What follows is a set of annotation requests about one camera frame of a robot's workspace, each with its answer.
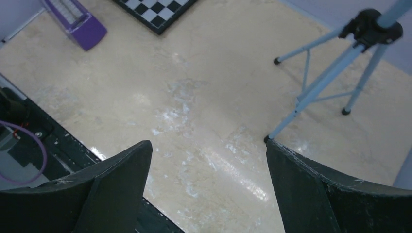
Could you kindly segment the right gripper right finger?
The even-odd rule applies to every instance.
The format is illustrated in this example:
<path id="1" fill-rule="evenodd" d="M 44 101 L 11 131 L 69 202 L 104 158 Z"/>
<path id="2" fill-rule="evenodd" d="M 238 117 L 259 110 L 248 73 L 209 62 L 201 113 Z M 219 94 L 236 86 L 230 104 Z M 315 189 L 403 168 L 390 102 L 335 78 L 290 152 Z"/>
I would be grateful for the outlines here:
<path id="1" fill-rule="evenodd" d="M 412 192 L 356 178 L 266 140 L 287 233 L 409 233 Z"/>

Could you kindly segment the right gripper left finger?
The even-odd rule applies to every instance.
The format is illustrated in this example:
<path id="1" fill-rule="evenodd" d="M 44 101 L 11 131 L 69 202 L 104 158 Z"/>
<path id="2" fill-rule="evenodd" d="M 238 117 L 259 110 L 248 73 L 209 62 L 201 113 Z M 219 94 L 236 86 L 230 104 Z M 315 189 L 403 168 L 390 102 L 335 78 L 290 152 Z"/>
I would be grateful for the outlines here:
<path id="1" fill-rule="evenodd" d="M 134 232 L 152 153 L 144 140 L 41 186 L 1 191 L 1 232 Z"/>

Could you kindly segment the purple metronome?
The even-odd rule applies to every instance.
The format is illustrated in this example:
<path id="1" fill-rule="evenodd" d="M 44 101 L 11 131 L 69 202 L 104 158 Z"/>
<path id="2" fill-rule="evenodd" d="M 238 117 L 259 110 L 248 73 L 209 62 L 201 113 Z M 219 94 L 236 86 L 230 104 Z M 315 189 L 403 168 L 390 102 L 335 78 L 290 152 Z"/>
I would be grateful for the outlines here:
<path id="1" fill-rule="evenodd" d="M 95 47 L 107 29 L 77 0 L 43 0 L 45 9 L 64 33 L 83 50 Z"/>

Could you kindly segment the light blue music stand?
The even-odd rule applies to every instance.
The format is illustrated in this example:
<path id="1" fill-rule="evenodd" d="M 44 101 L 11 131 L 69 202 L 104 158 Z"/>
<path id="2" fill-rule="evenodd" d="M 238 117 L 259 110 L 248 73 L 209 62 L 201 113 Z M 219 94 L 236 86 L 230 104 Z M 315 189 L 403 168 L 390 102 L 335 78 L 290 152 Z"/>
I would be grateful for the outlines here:
<path id="1" fill-rule="evenodd" d="M 300 112 L 313 102 L 350 96 L 348 103 L 341 111 L 344 116 L 350 114 L 360 92 L 363 90 L 366 82 L 369 80 L 371 74 L 380 62 L 387 47 L 403 36 L 403 28 L 398 22 L 398 19 L 406 14 L 411 7 L 412 2 L 410 0 L 398 0 L 384 13 L 380 13 L 378 10 L 371 8 L 361 10 L 344 26 L 331 31 L 296 50 L 275 58 L 274 64 L 279 65 L 281 62 L 300 53 L 305 52 L 307 54 L 301 93 L 296 98 L 295 109 L 288 114 L 288 116 L 281 121 L 271 133 L 265 136 L 264 142 L 274 140 L 277 134 L 279 134 Z M 307 85 L 307 76 L 311 58 L 310 50 L 333 38 L 345 39 L 350 34 L 353 35 L 354 43 L 333 61 L 310 85 Z M 354 90 L 322 98 L 318 97 L 319 94 L 359 55 L 365 53 L 372 47 L 377 47 L 377 49 L 371 57 L 369 64 L 364 70 Z"/>

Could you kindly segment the clear plastic metronome cover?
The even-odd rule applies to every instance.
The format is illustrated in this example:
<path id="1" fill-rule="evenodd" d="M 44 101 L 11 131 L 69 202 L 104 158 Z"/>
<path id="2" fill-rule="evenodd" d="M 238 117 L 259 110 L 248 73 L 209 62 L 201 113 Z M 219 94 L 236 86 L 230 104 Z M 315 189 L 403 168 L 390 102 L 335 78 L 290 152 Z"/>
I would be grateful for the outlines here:
<path id="1" fill-rule="evenodd" d="M 79 27 L 87 19 L 85 9 L 76 0 L 50 0 L 51 11 L 67 31 Z"/>

